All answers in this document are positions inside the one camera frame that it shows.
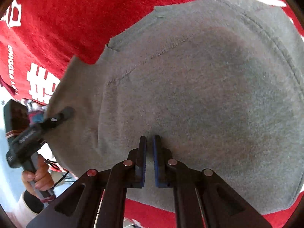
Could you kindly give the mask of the person's left hand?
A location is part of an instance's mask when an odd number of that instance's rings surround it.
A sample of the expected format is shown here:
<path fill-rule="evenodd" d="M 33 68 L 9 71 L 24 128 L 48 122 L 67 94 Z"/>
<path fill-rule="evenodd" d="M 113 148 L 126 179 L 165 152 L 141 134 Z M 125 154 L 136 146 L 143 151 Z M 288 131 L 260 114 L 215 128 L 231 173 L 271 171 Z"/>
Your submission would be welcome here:
<path fill-rule="evenodd" d="M 22 182 L 26 190 L 31 194 L 42 199 L 38 195 L 39 191 L 47 191 L 53 188 L 54 180 L 51 174 L 48 172 L 49 166 L 45 162 L 45 158 L 42 155 L 38 155 L 38 169 L 35 173 L 24 170 L 22 172 Z"/>

